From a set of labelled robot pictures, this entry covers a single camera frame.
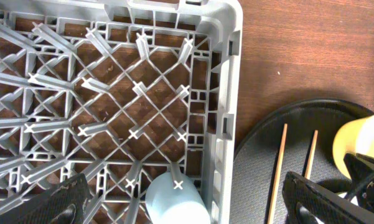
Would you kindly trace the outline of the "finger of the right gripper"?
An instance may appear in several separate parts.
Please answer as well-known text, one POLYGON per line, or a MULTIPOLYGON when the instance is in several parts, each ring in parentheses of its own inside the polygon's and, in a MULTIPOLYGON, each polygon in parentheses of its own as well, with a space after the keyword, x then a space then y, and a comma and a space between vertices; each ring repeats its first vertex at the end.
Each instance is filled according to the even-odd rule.
POLYGON ((374 157, 346 153, 344 164, 352 180, 352 188, 344 199, 357 199, 358 206, 374 213, 374 157))

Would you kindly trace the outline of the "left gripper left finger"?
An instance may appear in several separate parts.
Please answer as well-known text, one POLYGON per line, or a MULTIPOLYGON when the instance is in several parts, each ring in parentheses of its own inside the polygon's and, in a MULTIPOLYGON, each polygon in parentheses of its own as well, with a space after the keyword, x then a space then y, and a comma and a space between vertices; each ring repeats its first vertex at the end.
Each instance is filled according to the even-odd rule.
POLYGON ((83 223, 88 200, 91 199, 84 174, 53 186, 26 202, 0 213, 3 223, 83 223))

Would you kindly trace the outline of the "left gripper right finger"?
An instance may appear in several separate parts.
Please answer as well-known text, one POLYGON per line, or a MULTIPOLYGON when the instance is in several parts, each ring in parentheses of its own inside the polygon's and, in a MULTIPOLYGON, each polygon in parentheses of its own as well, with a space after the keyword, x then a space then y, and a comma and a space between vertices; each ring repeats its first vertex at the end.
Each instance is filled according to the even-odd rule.
POLYGON ((304 222, 300 214, 301 207, 324 223, 374 223, 374 213, 295 172, 286 174, 282 195, 289 223, 304 222))

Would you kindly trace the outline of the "yellow bowl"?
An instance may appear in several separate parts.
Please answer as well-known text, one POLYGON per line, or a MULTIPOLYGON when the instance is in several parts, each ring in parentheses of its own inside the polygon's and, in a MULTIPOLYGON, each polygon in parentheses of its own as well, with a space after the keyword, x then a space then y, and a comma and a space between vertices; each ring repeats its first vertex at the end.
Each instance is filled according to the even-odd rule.
POLYGON ((338 170, 351 179, 344 156, 356 153, 374 158, 374 115, 344 124, 335 135, 332 155, 338 170))

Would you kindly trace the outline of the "blue plastic cup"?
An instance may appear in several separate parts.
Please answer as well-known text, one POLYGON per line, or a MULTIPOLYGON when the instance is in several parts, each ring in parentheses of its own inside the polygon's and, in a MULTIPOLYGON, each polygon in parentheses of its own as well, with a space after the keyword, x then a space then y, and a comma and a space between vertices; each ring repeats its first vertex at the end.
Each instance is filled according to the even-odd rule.
POLYGON ((193 182, 182 175, 175 189, 170 172, 156 177, 146 192, 146 208, 153 224, 209 224, 210 215, 193 182))

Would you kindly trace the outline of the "grey dishwasher rack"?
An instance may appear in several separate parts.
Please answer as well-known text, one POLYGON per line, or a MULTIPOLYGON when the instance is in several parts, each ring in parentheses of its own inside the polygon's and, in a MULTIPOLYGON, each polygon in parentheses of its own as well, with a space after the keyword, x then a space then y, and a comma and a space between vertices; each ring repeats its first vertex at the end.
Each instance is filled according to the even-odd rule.
POLYGON ((229 223, 238 1, 0 1, 0 213, 84 174, 83 223, 152 223, 170 172, 229 223))

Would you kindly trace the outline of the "right wooden chopstick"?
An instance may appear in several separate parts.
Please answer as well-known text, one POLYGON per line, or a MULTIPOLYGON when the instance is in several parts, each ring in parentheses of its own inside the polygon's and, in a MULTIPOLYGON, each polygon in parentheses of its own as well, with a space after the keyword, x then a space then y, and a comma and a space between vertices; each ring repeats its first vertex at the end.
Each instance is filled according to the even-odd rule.
POLYGON ((313 165, 313 162, 314 162, 314 155, 315 155, 315 151, 316 151, 318 133, 319 133, 318 130, 315 130, 314 134, 313 134, 313 137, 312 137, 312 140, 311 140, 311 145, 310 145, 307 160, 306 160, 306 166, 304 168, 304 177, 306 179, 310 179, 310 177, 311 177, 312 165, 313 165))

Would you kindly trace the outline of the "wooden chopstick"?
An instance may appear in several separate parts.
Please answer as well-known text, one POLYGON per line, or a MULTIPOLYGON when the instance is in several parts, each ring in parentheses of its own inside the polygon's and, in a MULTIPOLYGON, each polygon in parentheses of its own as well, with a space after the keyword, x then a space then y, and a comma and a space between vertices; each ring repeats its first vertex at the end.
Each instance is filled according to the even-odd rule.
POLYGON ((281 143, 279 147, 276 170, 274 173, 273 188, 271 192, 271 201, 269 205, 267 224, 273 224, 274 222, 274 213, 276 209, 276 201, 277 201, 277 196, 278 196, 279 181, 281 177, 281 169, 282 169, 282 164, 283 164, 283 156, 284 156, 284 148, 286 144, 287 131, 288 131, 288 124, 285 123, 283 127, 281 143))
POLYGON ((313 134, 313 137, 312 137, 312 140, 311 140, 311 145, 310 145, 307 160, 306 160, 306 166, 304 168, 304 177, 306 179, 310 179, 310 177, 311 177, 312 165, 313 165, 313 162, 314 162, 314 155, 315 155, 315 151, 316 151, 318 133, 319 133, 318 130, 315 130, 314 134, 313 134))

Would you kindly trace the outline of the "left wooden chopstick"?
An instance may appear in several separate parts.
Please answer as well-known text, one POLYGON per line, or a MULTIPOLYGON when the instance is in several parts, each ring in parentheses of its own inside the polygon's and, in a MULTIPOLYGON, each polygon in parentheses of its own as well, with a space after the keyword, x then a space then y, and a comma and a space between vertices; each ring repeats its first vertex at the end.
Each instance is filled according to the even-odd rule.
POLYGON ((288 131, 288 124, 285 123, 283 127, 281 143, 279 147, 276 170, 274 173, 273 188, 271 192, 271 201, 269 205, 267 224, 273 224, 274 222, 274 213, 276 209, 276 201, 277 201, 277 196, 278 196, 279 181, 281 177, 281 169, 282 169, 282 164, 283 164, 283 156, 284 156, 284 148, 286 144, 287 131, 288 131))

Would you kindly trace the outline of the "round black tray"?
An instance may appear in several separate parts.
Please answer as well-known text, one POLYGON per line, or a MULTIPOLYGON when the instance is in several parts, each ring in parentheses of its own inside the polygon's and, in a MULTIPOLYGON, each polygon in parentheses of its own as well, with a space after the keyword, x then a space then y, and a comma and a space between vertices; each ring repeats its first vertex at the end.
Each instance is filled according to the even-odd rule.
POLYGON ((310 180, 341 193, 351 181, 336 167, 332 145, 346 123, 373 115, 344 100, 314 99, 291 103, 262 119, 236 150, 233 161, 230 223, 266 223, 283 131, 287 131, 281 177, 303 175, 313 135, 318 134, 310 180))

